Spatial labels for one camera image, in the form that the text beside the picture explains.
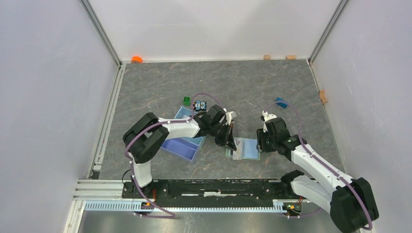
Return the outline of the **aluminium frame rail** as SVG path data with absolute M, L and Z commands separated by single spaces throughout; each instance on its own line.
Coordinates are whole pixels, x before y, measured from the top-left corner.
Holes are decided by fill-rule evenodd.
M 199 212 L 199 213 L 286 213 L 287 207 L 282 202 L 273 201 L 269 207 L 164 207 L 173 213 Z M 86 211 L 124 211 L 151 213 L 161 210 L 147 205 L 143 201 L 119 201 L 119 200 L 87 200 L 84 209 Z

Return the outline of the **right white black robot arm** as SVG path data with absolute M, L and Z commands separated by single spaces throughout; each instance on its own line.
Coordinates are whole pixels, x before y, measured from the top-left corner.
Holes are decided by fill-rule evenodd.
M 257 129 L 261 152 L 277 152 L 304 169 L 281 177 L 281 193 L 302 196 L 326 211 L 343 233 L 372 229 L 379 212 L 370 183 L 353 178 L 322 158 L 302 137 L 290 135 L 285 121 L 263 112 L 263 127 Z

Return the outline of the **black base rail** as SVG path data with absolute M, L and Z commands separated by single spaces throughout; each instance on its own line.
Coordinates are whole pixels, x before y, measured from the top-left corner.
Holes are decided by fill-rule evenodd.
M 273 200 L 299 200 L 280 180 L 154 180 L 142 193 L 160 207 L 271 207 Z

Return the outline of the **blue toy brick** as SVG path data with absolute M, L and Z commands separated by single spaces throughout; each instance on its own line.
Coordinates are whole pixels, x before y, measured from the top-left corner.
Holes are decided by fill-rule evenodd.
M 284 108 L 284 109 L 286 109 L 288 107 L 288 103 L 285 100 L 281 99 L 281 98 L 276 98 L 275 104 L 278 105 L 281 108 Z

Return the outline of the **black blue owl toy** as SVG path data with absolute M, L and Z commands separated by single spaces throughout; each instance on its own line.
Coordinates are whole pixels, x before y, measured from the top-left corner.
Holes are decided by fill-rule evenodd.
M 193 109 L 196 112 L 206 111 L 207 110 L 207 102 L 206 101 L 195 101 L 193 102 Z

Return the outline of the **green card holder wallet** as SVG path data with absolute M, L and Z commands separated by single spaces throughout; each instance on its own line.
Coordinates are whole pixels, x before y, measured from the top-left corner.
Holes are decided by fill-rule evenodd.
M 256 139 L 243 138 L 243 157 L 242 160 L 260 160 L 258 142 Z M 225 156 L 232 159 L 232 150 L 226 149 Z

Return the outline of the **curved wooden piece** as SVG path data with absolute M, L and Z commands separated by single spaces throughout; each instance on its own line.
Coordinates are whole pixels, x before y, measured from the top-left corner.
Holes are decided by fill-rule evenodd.
M 326 104 L 328 102 L 327 98 L 326 98 L 326 92 L 325 90 L 320 90 L 319 91 L 319 98 L 322 104 Z

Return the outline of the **green toy cube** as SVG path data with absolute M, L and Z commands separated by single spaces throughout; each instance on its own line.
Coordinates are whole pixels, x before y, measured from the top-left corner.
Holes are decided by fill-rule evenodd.
M 184 106 L 191 106 L 191 98 L 190 97 L 183 97 L 183 105 Z

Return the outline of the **orange round cap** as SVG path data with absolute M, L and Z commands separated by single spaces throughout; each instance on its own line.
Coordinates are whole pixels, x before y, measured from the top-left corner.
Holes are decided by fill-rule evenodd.
M 133 56 L 131 58 L 131 63 L 142 63 L 142 62 L 143 62 L 143 59 L 139 56 Z

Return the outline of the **blue three-compartment organizer tray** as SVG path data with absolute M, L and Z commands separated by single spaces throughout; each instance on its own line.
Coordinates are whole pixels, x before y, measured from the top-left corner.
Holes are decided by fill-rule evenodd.
M 168 154 L 193 164 L 202 148 L 206 137 L 180 137 L 166 140 L 161 149 Z

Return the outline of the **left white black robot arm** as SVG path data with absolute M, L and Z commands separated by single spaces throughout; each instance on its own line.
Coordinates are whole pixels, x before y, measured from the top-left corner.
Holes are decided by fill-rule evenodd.
M 214 137 L 216 145 L 236 150 L 232 133 L 236 116 L 236 112 L 227 111 L 217 104 L 208 111 L 193 113 L 181 119 L 165 119 L 152 112 L 146 113 L 122 137 L 126 146 L 125 156 L 131 164 L 135 193 L 141 198 L 151 195 L 151 160 L 166 140 L 210 135 Z

